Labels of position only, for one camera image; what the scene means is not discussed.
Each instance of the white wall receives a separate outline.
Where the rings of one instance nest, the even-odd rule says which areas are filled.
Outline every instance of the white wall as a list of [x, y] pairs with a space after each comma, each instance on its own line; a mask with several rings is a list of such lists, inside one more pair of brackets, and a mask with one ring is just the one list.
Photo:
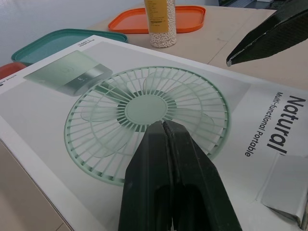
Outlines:
[[86, 28], [143, 0], [0, 0], [0, 66], [34, 40], [63, 28]]

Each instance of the green tray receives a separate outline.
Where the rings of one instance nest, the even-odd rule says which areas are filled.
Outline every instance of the green tray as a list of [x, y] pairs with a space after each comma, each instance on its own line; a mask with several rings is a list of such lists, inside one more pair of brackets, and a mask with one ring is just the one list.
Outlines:
[[16, 51], [12, 55], [11, 59], [14, 62], [21, 62], [26, 66], [30, 66], [92, 35], [97, 35], [126, 43], [128, 42], [126, 35], [116, 32], [62, 29], [51, 32]]

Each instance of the product box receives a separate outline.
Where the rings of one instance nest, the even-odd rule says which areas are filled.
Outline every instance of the product box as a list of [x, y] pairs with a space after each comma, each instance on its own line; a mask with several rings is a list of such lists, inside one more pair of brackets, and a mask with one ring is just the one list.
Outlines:
[[308, 92], [92, 36], [0, 81], [0, 138], [76, 231], [116, 231], [147, 127], [183, 124], [244, 231], [294, 231], [307, 202]]

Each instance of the red tray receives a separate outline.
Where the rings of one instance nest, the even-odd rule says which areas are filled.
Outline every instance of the red tray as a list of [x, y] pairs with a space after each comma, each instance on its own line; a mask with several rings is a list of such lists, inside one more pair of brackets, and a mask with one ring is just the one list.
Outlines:
[[[188, 33], [203, 27], [205, 8], [200, 6], [176, 6], [177, 33]], [[145, 8], [122, 12], [108, 29], [124, 34], [148, 34]]]

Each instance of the white cardboard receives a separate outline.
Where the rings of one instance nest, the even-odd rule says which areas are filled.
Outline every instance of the white cardboard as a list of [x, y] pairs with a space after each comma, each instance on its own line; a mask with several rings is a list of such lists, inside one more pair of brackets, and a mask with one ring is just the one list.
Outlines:
[[[0, 81], [0, 138], [76, 231], [116, 231], [122, 187], [87, 175], [67, 153], [64, 124], [78, 97], [23, 79], [75, 50], [107, 66], [114, 74], [143, 66], [174, 66], [210, 80], [225, 96], [231, 112], [230, 133], [213, 163], [242, 229], [300, 230], [295, 221], [261, 204], [260, 195], [281, 152], [307, 156], [308, 92], [106, 38], [92, 36], [85, 42]], [[297, 108], [297, 119], [292, 121], [282, 142], [275, 135], [282, 132], [275, 128], [282, 114], [287, 113], [283, 111], [287, 105]], [[274, 145], [269, 141], [271, 137], [283, 144], [275, 144], [280, 152], [267, 146]]]

